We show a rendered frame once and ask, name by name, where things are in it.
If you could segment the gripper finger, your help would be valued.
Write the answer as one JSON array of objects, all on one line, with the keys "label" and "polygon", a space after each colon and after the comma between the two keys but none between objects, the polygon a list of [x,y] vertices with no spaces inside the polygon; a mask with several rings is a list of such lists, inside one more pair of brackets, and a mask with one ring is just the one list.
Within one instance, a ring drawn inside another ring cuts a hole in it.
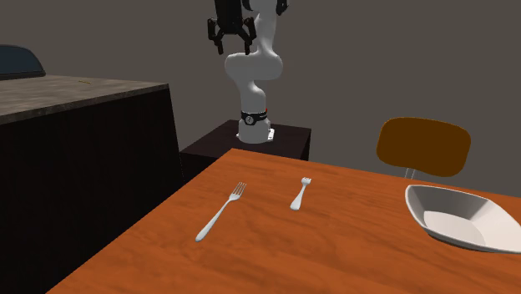
[{"label": "gripper finger", "polygon": [[255,21],[253,17],[248,17],[243,20],[243,23],[238,28],[238,35],[244,41],[245,55],[249,55],[250,46],[256,39]]},{"label": "gripper finger", "polygon": [[222,55],[224,53],[222,38],[225,36],[225,32],[218,26],[217,20],[213,18],[207,20],[207,28],[208,39],[217,47],[218,54]]}]

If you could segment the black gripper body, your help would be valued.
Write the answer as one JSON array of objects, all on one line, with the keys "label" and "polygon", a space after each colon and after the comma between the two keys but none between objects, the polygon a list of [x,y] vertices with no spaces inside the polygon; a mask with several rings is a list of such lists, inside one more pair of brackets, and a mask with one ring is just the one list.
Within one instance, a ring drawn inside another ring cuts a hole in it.
[{"label": "black gripper body", "polygon": [[250,0],[214,0],[218,26],[225,34],[238,34],[243,23],[242,8],[250,9]]}]

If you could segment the dark robot stand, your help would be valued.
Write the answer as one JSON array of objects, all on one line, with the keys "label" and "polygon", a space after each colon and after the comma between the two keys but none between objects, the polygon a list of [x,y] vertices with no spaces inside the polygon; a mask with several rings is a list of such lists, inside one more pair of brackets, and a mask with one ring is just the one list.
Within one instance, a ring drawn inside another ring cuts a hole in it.
[{"label": "dark robot stand", "polygon": [[271,142],[246,144],[236,137],[238,121],[227,120],[180,151],[185,182],[190,182],[230,149],[309,160],[311,129],[282,124],[273,124],[271,127],[275,130],[274,139]]}]

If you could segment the short silver fork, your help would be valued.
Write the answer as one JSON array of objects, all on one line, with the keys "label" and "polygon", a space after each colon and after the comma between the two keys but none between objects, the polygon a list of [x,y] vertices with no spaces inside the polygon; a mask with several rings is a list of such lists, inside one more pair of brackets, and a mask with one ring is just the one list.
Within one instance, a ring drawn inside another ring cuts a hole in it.
[{"label": "short silver fork", "polygon": [[311,178],[303,177],[301,179],[301,190],[299,194],[296,196],[296,198],[291,202],[290,208],[292,210],[299,210],[301,208],[301,202],[304,195],[304,192],[306,190],[306,187],[311,183]]}]

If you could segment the dark cabinet with stone top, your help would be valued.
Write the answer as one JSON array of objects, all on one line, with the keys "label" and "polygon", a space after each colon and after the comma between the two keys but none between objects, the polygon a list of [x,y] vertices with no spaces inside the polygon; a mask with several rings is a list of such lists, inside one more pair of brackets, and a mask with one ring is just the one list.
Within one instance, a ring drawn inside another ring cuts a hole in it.
[{"label": "dark cabinet with stone top", "polygon": [[0,294],[45,294],[183,183],[167,84],[0,81]]}]

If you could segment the long silver fork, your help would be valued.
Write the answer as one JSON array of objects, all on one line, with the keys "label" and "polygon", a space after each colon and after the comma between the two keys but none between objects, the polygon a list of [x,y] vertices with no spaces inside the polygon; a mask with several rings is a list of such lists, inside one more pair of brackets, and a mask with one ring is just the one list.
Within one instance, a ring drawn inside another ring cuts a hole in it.
[{"label": "long silver fork", "polygon": [[232,193],[229,195],[228,200],[221,206],[221,208],[218,210],[218,212],[210,219],[210,221],[200,230],[200,232],[195,237],[195,241],[199,242],[202,241],[207,234],[210,232],[214,224],[219,219],[220,215],[225,210],[226,206],[232,202],[238,200],[244,193],[244,190],[246,188],[247,184],[244,182],[239,182],[237,186],[234,188]]}]

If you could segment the dark blue rounded object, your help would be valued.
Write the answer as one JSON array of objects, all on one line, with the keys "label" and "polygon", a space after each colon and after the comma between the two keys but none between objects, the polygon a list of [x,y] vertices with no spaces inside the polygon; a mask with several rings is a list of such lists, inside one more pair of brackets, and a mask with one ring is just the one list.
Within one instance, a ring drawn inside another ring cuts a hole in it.
[{"label": "dark blue rounded object", "polygon": [[29,79],[45,75],[42,64],[31,50],[0,44],[0,80]]}]

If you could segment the brown chair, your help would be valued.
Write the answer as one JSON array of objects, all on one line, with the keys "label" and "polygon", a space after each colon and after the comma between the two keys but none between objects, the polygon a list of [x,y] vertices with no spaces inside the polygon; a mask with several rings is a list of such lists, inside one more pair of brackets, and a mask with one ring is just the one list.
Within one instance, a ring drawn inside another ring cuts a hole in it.
[{"label": "brown chair", "polygon": [[376,153],[388,165],[452,177],[465,166],[470,146],[469,132],[455,124],[397,117],[382,126]]}]

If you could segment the orange wooden table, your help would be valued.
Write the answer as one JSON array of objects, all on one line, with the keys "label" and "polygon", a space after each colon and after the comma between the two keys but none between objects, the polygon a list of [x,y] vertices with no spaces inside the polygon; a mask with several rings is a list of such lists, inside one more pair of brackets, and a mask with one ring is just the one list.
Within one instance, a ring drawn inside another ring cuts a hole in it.
[{"label": "orange wooden table", "polygon": [[230,150],[49,294],[521,294],[520,255],[434,240],[408,211],[409,185]]}]

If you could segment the white angular bowl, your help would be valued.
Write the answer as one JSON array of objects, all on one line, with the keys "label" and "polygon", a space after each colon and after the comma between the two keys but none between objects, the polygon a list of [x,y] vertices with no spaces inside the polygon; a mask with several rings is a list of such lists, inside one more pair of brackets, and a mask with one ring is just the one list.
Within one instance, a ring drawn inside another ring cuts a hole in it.
[{"label": "white angular bowl", "polygon": [[434,239],[467,250],[521,255],[521,224],[485,197],[430,185],[409,185],[412,218]]}]

